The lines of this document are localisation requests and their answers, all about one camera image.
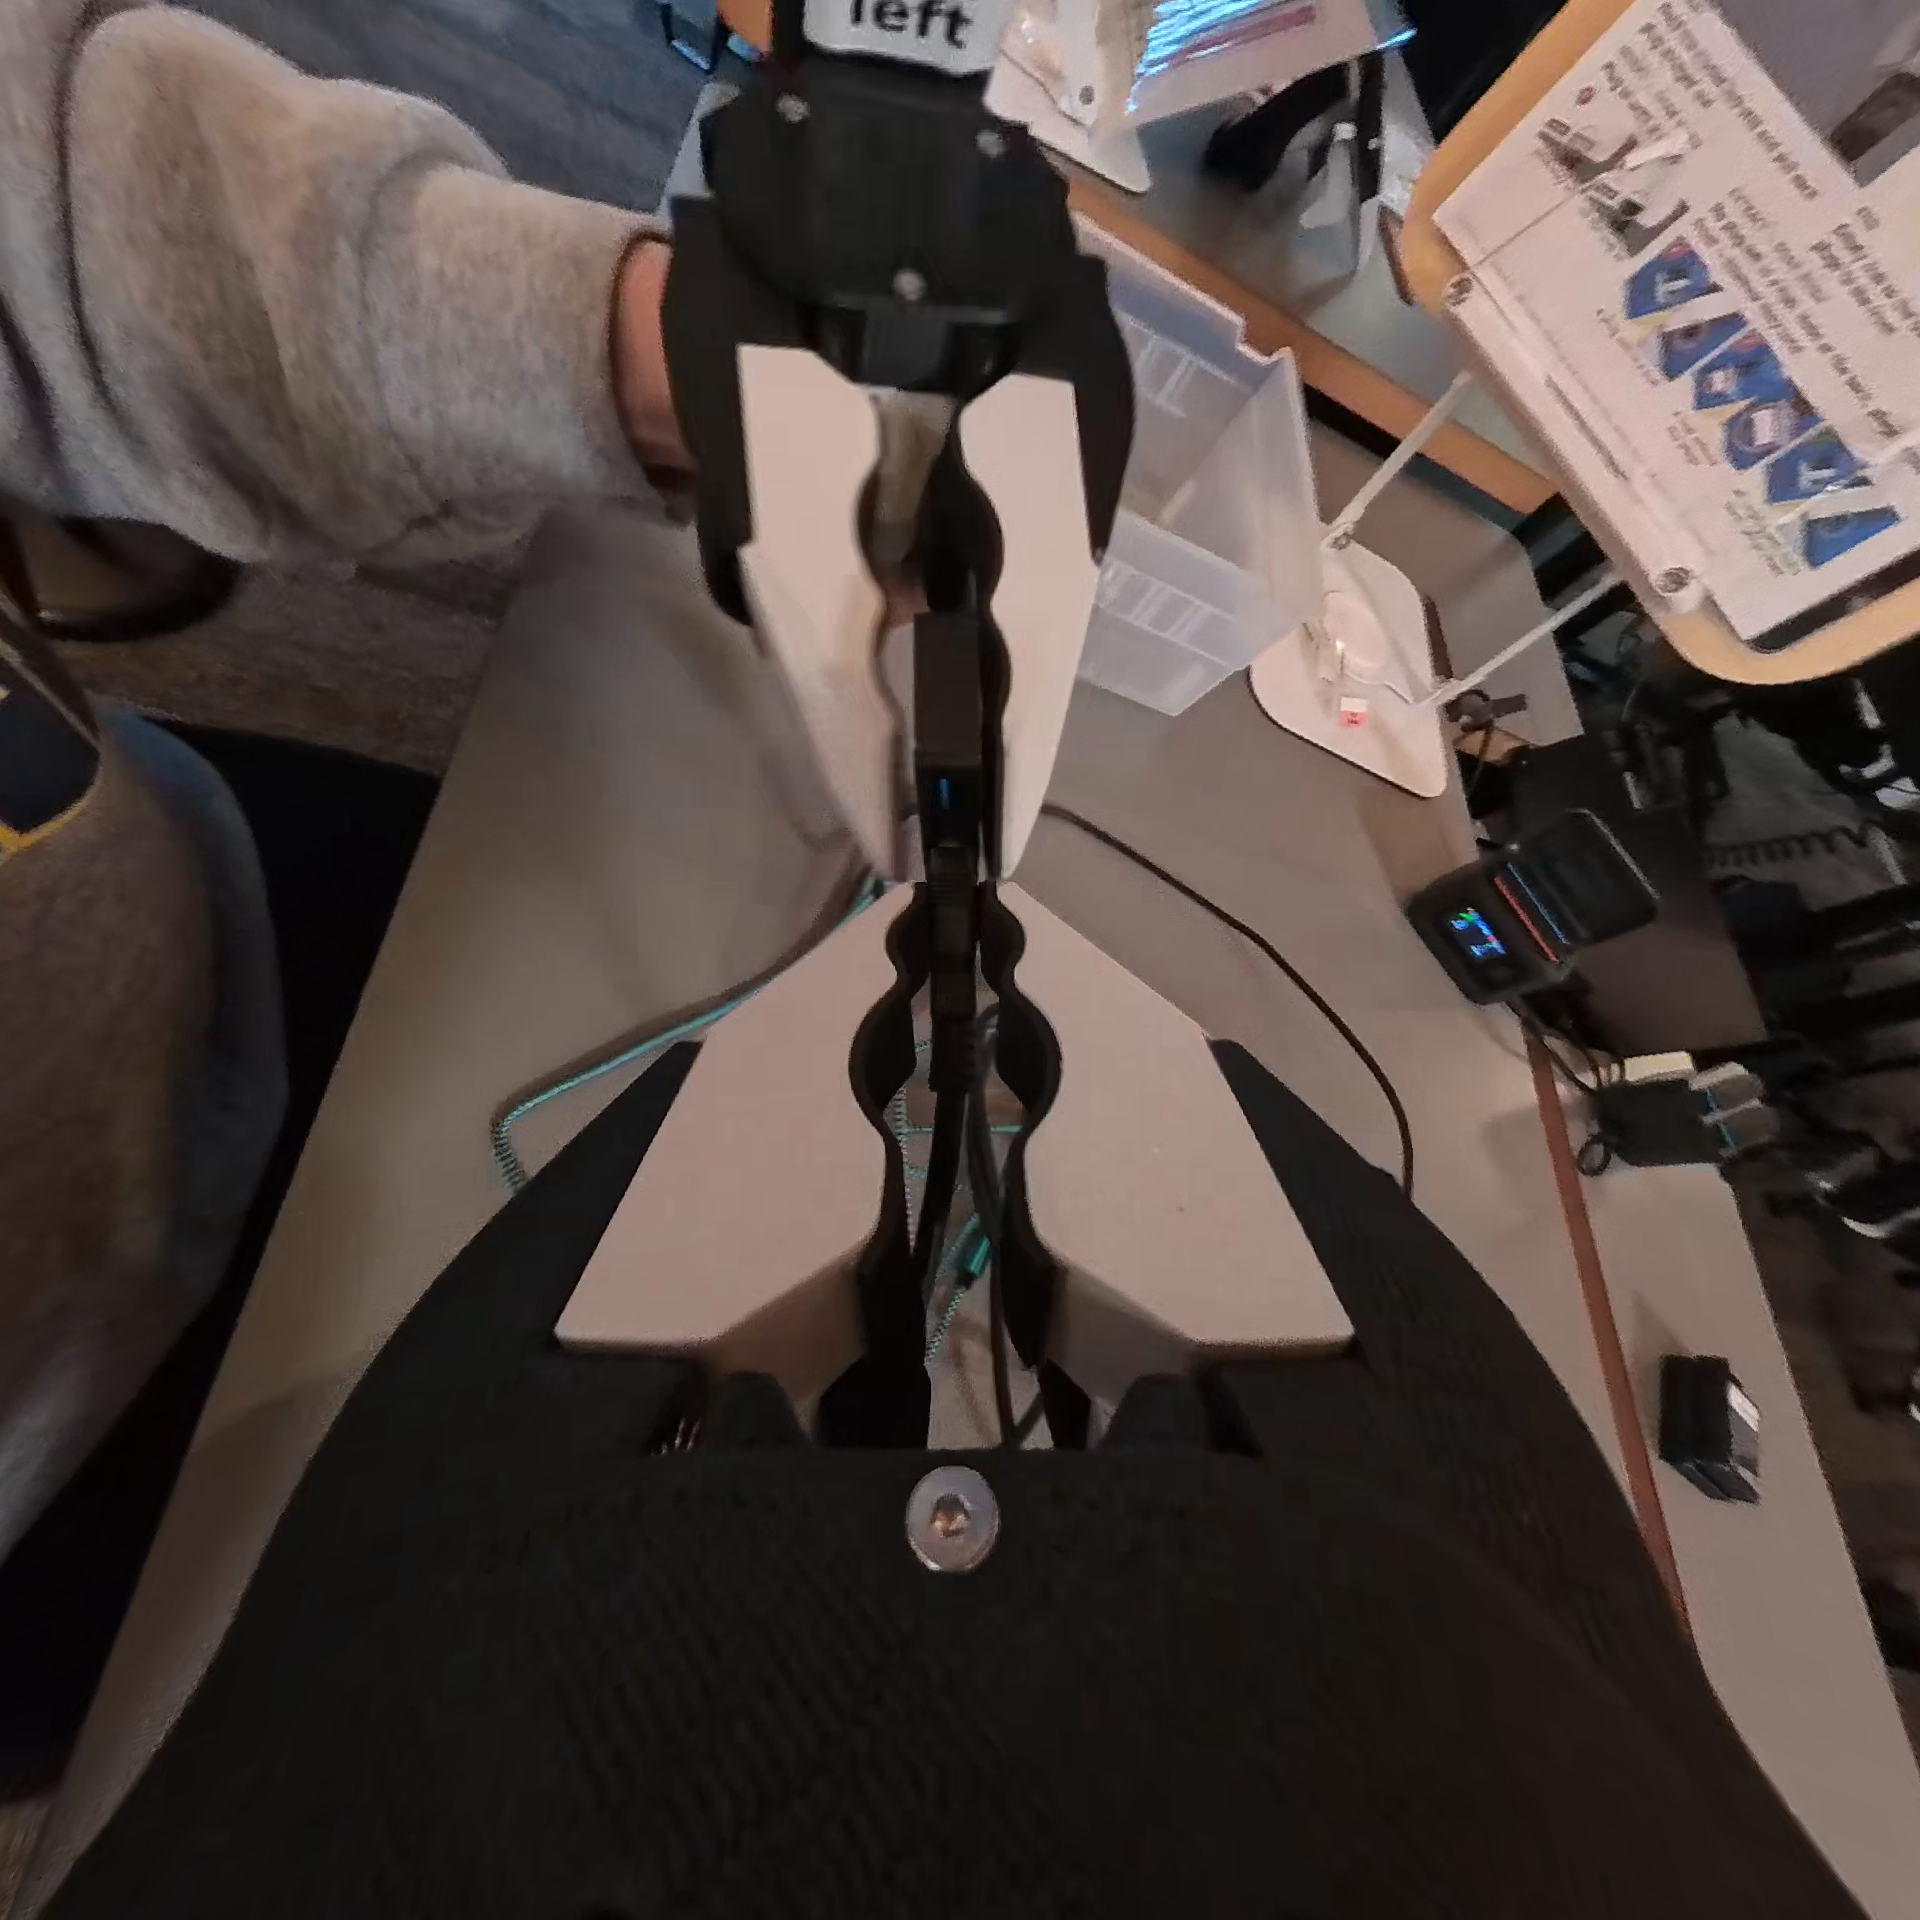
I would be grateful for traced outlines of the instruction sign stand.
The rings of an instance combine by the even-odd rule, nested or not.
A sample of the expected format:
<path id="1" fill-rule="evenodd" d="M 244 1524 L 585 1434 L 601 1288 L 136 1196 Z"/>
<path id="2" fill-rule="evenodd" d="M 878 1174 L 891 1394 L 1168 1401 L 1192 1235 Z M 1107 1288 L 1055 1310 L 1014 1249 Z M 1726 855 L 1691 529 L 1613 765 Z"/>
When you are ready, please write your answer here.
<path id="1" fill-rule="evenodd" d="M 1915 4 L 1555 4 L 1386 259 L 1705 675 L 1915 649 Z"/>

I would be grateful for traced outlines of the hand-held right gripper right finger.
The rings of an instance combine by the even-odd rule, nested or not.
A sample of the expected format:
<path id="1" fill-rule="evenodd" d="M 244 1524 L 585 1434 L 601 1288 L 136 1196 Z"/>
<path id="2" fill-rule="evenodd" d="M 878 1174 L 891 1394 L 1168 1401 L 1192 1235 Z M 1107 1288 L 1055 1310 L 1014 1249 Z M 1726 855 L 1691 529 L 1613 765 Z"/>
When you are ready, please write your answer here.
<path id="1" fill-rule="evenodd" d="M 1333 1357 L 1357 1328 L 1230 1081 L 1230 1050 L 1019 884 L 979 895 L 996 1308 L 1050 1441 L 1147 1377 Z"/>

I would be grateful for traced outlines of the person's left forearm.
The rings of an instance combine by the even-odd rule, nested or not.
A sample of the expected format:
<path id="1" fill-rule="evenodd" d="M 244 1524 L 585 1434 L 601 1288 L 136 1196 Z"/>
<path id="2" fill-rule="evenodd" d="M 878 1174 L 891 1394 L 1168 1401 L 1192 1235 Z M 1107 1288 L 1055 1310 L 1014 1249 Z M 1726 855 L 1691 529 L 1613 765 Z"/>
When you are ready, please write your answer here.
<path id="1" fill-rule="evenodd" d="M 451 670 L 544 517 L 689 566 L 610 401 L 646 214 L 202 11 L 5 4 L 5 521 L 244 566 L 316 706 Z"/>

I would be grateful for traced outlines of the small white red-tagged item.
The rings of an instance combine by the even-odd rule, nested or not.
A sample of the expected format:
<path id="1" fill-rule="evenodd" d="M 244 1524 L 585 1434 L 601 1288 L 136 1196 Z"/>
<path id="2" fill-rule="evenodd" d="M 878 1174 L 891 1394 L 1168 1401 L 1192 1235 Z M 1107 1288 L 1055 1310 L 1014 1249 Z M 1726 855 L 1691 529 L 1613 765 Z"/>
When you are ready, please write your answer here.
<path id="1" fill-rule="evenodd" d="M 1373 601 L 1347 587 L 1326 590 L 1305 621 L 1305 644 L 1336 724 L 1362 729 L 1373 718 L 1373 690 L 1389 665 Z"/>

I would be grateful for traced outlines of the clear plastic bin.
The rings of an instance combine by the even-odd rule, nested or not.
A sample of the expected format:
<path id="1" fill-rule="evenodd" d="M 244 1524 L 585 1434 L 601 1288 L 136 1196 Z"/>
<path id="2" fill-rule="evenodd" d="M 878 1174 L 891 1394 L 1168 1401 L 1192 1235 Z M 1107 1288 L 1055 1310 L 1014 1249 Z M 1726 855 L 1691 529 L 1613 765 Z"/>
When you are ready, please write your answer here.
<path id="1" fill-rule="evenodd" d="M 1077 676 L 1180 714 L 1291 633 L 1324 595 L 1301 377 L 1241 312 L 1091 218 L 1134 369 L 1134 449 Z"/>

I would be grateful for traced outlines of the black charging case with screen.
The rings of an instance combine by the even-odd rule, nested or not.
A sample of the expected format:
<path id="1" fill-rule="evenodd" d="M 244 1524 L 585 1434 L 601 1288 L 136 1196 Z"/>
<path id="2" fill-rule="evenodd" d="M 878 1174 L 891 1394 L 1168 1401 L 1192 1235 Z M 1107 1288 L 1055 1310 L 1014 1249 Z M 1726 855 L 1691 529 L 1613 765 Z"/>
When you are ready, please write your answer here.
<path id="1" fill-rule="evenodd" d="M 1564 984 L 1574 959 L 1654 925 L 1660 900 L 1615 831 L 1564 808 L 1405 900 L 1405 923 L 1466 1002 L 1507 1007 Z"/>

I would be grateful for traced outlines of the black battery charger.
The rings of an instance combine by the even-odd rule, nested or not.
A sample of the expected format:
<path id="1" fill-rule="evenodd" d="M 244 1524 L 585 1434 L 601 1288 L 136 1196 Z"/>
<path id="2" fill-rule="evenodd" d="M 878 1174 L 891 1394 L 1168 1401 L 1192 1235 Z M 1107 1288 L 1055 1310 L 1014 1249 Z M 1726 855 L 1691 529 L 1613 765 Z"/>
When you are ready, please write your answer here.
<path id="1" fill-rule="evenodd" d="M 1591 1106 L 1600 1167 L 1726 1167 L 1773 1146 L 1783 1130 L 1750 1067 L 1702 1064 L 1688 1053 L 1629 1054 Z"/>

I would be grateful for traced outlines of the black battery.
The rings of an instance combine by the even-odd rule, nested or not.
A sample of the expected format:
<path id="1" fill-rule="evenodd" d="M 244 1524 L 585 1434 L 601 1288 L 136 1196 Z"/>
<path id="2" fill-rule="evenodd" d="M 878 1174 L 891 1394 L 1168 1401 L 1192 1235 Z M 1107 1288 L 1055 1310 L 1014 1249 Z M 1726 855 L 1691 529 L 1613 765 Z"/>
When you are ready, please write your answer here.
<path id="1" fill-rule="evenodd" d="M 1726 1357 L 1660 1357 L 1659 1456 L 1706 1498 L 1759 1500 L 1759 1405 Z"/>

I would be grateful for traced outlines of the person's left hand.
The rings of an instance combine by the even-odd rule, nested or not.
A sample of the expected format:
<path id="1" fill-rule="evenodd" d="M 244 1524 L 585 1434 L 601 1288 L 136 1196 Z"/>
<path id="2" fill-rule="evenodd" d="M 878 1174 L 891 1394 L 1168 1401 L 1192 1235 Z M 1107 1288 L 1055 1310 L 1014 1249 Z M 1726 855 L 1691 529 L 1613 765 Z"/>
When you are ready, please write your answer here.
<path id="1" fill-rule="evenodd" d="M 695 460 L 685 445 L 666 369 L 661 309 L 672 247 L 636 237 L 622 255 L 610 292 L 610 401 L 643 473 L 661 488 L 686 486 Z"/>

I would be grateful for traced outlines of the wood-edged side table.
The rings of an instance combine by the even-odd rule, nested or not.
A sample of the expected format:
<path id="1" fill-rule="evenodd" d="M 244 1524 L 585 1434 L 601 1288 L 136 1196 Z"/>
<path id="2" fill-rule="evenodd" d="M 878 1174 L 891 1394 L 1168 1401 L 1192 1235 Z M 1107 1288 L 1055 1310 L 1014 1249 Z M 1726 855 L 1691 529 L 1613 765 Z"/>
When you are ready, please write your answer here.
<path id="1" fill-rule="evenodd" d="M 1308 410 L 1385 452 L 1464 373 L 1454 332 L 1399 296 L 1385 240 L 1351 275 L 1310 278 L 1308 240 L 1258 218 L 1185 160 L 1156 160 L 1143 195 L 1061 161 L 1072 209 L 1168 275 L 1236 312 L 1247 345 L 1289 349 Z"/>

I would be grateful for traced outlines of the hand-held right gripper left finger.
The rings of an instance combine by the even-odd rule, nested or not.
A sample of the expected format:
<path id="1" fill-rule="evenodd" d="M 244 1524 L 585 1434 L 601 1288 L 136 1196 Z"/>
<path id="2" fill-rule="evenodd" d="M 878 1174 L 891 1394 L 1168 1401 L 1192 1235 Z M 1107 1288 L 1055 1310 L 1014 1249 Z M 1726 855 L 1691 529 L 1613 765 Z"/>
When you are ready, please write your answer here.
<path id="1" fill-rule="evenodd" d="M 896 884 L 689 1054 L 555 1321 L 561 1346 L 760 1375 L 827 1443 L 922 1448 L 922 1262 L 891 1108 L 918 1069 L 921 889 Z"/>

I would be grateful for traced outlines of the black usb hub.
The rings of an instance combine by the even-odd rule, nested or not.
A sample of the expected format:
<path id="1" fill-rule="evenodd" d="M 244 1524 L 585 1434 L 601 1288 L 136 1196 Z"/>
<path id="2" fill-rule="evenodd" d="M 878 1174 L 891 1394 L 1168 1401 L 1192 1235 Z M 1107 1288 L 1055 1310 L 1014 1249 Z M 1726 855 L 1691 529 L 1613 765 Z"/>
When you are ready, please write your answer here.
<path id="1" fill-rule="evenodd" d="M 911 776 L 927 871 L 938 856 L 974 879 L 1002 871 L 1002 667 L 996 630 L 979 610 L 915 615 Z"/>

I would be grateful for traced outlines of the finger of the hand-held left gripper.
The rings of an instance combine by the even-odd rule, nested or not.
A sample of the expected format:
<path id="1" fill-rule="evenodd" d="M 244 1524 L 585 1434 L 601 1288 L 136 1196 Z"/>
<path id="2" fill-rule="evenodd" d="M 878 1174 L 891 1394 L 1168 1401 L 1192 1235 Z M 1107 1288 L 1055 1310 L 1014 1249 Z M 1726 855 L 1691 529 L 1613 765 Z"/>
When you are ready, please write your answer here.
<path id="1" fill-rule="evenodd" d="M 737 578 L 823 788 L 882 879 L 903 850 L 903 718 L 880 670 L 887 571 L 911 519 L 915 394 L 867 388 L 790 345 L 736 354 L 747 478 Z"/>
<path id="2" fill-rule="evenodd" d="M 1099 562 L 1071 383 L 1011 373 L 960 406 L 936 463 L 936 544 L 958 605 L 1003 658 L 998 860 L 1011 875 L 1039 818 L 1088 639 Z"/>

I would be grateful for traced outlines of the white stand with plastic bags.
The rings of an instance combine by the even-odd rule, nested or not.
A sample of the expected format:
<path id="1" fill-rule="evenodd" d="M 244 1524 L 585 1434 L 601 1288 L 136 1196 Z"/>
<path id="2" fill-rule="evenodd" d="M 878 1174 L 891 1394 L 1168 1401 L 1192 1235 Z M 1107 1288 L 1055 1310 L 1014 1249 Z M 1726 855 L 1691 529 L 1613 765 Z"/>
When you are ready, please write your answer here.
<path id="1" fill-rule="evenodd" d="M 1153 122 L 1255 101 L 1412 36 L 1399 1 L 1017 1 L 984 101 L 1140 195 Z"/>

